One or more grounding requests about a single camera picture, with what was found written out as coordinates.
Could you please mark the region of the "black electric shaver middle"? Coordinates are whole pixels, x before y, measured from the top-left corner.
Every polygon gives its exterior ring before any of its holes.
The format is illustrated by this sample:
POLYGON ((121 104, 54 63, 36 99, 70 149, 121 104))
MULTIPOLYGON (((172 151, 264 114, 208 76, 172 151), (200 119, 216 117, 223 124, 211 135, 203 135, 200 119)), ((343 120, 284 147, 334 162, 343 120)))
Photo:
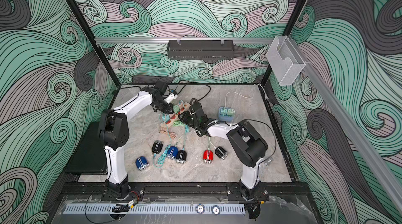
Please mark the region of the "black electric shaver middle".
POLYGON ((179 164, 184 164, 186 162, 186 158, 187 158, 187 152, 185 150, 180 150, 175 160, 179 164))

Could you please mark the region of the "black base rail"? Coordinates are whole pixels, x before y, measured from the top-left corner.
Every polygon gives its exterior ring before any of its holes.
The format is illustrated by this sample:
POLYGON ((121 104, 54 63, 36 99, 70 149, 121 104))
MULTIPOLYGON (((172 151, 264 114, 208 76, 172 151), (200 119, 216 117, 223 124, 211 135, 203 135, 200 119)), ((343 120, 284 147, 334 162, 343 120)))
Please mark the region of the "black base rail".
POLYGON ((158 196, 216 196, 224 200, 267 200, 271 195, 308 195, 310 188, 302 182, 263 183, 254 189, 246 189, 239 182, 215 183, 168 183, 168 182, 130 182, 129 190, 118 193, 105 182, 70 182, 61 190, 62 195, 101 196, 102 200, 128 201, 139 199, 150 201, 158 196))

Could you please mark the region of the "clear acrylic wall holder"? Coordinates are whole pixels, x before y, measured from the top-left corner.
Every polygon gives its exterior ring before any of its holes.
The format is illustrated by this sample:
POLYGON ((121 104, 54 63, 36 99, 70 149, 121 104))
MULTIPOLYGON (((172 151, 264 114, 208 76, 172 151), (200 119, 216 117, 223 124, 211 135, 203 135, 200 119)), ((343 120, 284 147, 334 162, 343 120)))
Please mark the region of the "clear acrylic wall holder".
POLYGON ((306 66, 298 44, 288 36, 276 36, 266 57, 281 86, 291 86, 306 66))

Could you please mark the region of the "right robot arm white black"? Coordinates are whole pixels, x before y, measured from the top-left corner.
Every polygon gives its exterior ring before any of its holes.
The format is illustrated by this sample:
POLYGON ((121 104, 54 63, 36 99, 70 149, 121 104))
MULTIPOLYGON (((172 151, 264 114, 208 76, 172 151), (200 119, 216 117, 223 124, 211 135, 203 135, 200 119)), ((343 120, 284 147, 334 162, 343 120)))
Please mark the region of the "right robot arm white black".
POLYGON ((190 100, 189 110, 179 115, 179 120, 193 128, 200 136, 218 137, 230 142, 237 158, 242 163, 242 175, 239 181, 244 198, 254 197, 260 186, 259 166, 265 160, 268 144, 262 135, 244 119, 234 125, 225 121, 209 118, 203 111, 199 100, 190 100))

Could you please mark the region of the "black wall shelf tray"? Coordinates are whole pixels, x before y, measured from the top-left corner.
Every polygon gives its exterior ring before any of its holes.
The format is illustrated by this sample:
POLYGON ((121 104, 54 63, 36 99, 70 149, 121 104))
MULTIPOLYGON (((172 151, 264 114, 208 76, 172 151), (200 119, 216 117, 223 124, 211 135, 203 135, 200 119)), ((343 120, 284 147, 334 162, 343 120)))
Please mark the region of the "black wall shelf tray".
POLYGON ((225 40, 170 40, 167 54, 174 60, 233 59, 234 44, 225 40))

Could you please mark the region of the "beige power strip red sockets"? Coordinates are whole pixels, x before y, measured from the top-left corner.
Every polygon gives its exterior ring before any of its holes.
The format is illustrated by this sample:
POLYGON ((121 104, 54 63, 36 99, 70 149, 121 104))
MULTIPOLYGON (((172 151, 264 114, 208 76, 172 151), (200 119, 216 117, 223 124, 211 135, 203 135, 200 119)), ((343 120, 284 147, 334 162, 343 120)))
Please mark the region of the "beige power strip red sockets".
POLYGON ((170 116, 170 121, 167 124, 165 123, 166 127, 170 128, 174 124, 175 121, 179 120, 179 115, 184 113, 184 112, 186 112, 186 111, 188 111, 189 108, 190 108, 190 104, 188 102, 185 102, 184 110, 180 111, 179 114, 175 114, 174 112, 172 114, 168 114, 170 116))

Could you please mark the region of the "green USB charger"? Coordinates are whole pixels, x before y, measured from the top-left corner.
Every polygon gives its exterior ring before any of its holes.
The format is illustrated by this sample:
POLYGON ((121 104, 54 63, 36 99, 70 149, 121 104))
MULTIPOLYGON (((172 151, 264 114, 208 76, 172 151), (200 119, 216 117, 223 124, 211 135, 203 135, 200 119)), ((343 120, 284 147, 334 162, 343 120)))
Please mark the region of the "green USB charger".
POLYGON ((173 111, 174 111, 175 114, 179 114, 180 111, 181 111, 180 106, 179 105, 174 105, 173 106, 173 111))

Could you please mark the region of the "small clear bottle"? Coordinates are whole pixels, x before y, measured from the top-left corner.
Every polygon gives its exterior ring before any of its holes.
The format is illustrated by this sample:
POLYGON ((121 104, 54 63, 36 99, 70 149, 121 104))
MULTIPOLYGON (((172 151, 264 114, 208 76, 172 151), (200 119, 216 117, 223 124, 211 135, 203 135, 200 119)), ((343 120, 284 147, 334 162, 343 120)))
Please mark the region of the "small clear bottle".
POLYGON ((271 157, 271 158, 269 158, 269 159, 266 159, 266 160, 264 161, 264 165, 265 165, 265 166, 270 166, 272 162, 273 162, 273 157, 271 157))

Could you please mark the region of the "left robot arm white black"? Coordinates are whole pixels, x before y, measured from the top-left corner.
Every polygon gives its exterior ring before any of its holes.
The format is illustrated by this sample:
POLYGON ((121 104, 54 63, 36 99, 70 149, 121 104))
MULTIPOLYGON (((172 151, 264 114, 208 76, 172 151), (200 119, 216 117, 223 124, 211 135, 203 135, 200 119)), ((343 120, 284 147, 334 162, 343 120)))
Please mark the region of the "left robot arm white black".
POLYGON ((107 163, 106 185, 115 192, 126 195, 128 191, 124 156, 124 146, 130 135, 128 122, 148 106, 155 112, 174 113, 171 102, 177 98, 177 92, 170 91, 165 95, 166 90, 167 84, 163 82, 152 87, 143 87, 129 101, 102 112, 97 135, 104 144, 107 163))

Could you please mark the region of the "teal USB charger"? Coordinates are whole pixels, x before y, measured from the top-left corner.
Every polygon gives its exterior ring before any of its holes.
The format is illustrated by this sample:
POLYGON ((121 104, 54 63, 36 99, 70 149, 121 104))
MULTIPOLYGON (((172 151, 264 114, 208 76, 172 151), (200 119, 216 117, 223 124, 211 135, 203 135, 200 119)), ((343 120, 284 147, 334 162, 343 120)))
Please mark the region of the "teal USB charger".
POLYGON ((170 116, 167 114, 162 114, 162 120, 167 124, 170 121, 170 116))

